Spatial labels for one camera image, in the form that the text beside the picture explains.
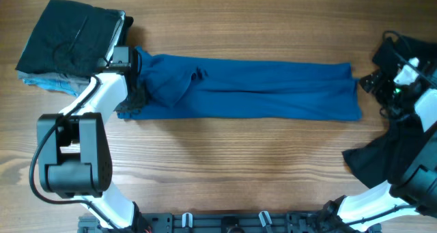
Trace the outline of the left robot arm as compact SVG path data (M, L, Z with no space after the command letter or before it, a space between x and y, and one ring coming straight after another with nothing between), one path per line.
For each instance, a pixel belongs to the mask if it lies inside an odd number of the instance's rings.
M151 232L135 202L112 181L113 164L104 125L134 96L141 56L129 46L91 76L85 91L56 114L37 121L38 146L29 168L33 194L53 205L81 204L103 232Z

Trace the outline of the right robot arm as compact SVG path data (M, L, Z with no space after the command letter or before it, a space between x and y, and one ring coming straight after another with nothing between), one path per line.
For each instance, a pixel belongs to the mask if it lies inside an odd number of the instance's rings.
M380 103L388 131L343 158L367 190L329 201L314 217L318 232L373 232L405 215L436 216L436 82L433 62L400 55L395 72L361 79Z

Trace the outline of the blue polo shirt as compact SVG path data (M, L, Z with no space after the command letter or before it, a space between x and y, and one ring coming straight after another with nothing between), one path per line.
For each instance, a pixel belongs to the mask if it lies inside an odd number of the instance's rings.
M357 80L349 63L240 61L150 55L136 48L148 101L118 118L289 118L357 121Z

